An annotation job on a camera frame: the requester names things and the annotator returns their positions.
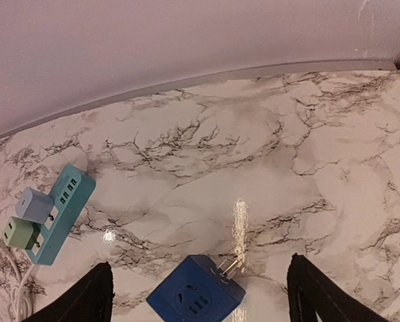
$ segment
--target marble countertop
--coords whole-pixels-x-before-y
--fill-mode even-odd
[[[72,163],[97,181],[37,311],[96,263],[113,321],[155,322],[145,298],[187,254],[243,257],[227,321],[288,321],[286,273],[305,254],[400,321],[400,72],[326,72],[178,89],[63,117],[0,140],[0,235],[27,186]],[[16,251],[23,271],[30,265]],[[15,276],[0,250],[0,321]]]

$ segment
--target teal power strip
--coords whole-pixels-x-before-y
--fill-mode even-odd
[[[82,170],[67,164],[51,189],[54,208],[30,250],[30,260],[39,265],[54,263],[75,221],[95,189],[95,181]]]

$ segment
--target light blue plug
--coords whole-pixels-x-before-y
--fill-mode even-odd
[[[54,200],[50,196],[31,188],[25,188],[15,205],[15,212],[18,218],[34,223],[45,223],[53,206]]]
[[[45,224],[40,225],[37,243],[26,250],[30,260],[52,265],[75,221],[95,189],[95,181],[78,168],[67,164],[51,189],[54,207]]]

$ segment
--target gray plug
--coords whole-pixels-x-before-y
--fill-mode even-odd
[[[45,223],[54,206],[54,200],[48,195],[31,188],[25,188],[15,206],[15,212],[19,218]]]

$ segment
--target black object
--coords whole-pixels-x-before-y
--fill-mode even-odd
[[[110,322],[113,276],[108,263],[100,263],[53,303],[24,322]]]
[[[293,255],[288,269],[291,322],[388,322],[334,284],[305,256]]]

